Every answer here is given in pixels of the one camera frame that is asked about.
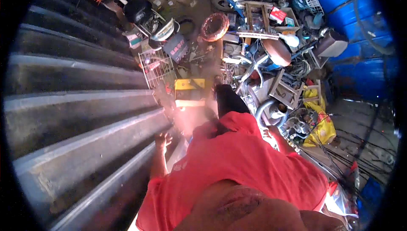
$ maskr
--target junk pile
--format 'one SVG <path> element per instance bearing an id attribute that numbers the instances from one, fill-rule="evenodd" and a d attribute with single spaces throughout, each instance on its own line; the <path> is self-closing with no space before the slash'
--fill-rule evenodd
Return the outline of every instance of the junk pile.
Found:
<path id="1" fill-rule="evenodd" d="M 245 101 L 259 127 L 276 125 L 303 146 L 330 143 L 321 81 L 309 80 L 348 40 L 326 27 L 318 0 L 212 0 L 223 13 L 207 18 L 200 37 L 222 40 L 223 79 Z"/>

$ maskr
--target wire rack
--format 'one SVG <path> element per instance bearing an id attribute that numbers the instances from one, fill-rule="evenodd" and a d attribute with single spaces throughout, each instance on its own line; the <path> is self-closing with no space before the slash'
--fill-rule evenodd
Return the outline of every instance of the wire rack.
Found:
<path id="1" fill-rule="evenodd" d="M 318 13 L 324 14 L 322 6 L 321 6 L 321 4 L 319 4 L 318 0 L 305 0 L 305 2 L 312 9 L 312 13 L 314 15 L 316 15 Z"/>
<path id="2" fill-rule="evenodd" d="M 150 89 L 159 84 L 173 85 L 177 79 L 172 59 L 161 49 L 139 53 L 141 68 Z"/>

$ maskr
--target hand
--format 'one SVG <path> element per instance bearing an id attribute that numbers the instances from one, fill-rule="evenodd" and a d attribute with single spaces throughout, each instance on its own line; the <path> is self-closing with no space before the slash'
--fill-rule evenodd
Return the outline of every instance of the hand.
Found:
<path id="1" fill-rule="evenodd" d="M 263 131 L 263 137 L 273 137 L 274 135 L 280 135 L 280 131 L 274 125 L 267 126 L 267 130 Z"/>
<path id="2" fill-rule="evenodd" d="M 155 149 L 162 154 L 167 152 L 167 146 L 170 145 L 173 137 L 170 137 L 168 133 L 160 133 L 155 135 Z"/>

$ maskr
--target motorcycle seat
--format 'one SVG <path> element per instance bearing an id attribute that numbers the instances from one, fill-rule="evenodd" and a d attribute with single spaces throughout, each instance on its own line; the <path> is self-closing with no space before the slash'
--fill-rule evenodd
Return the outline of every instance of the motorcycle seat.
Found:
<path id="1" fill-rule="evenodd" d="M 143 24 L 153 14 L 148 0 L 130 0 L 124 7 L 124 14 L 131 23 Z"/>

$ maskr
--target black pants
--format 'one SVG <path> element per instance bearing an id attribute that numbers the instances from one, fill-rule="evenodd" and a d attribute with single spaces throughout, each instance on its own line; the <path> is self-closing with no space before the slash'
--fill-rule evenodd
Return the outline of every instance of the black pants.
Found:
<path id="1" fill-rule="evenodd" d="M 250 114 L 244 101 L 232 90 L 230 85 L 217 85 L 215 95 L 218 102 L 219 118 L 230 111 Z"/>

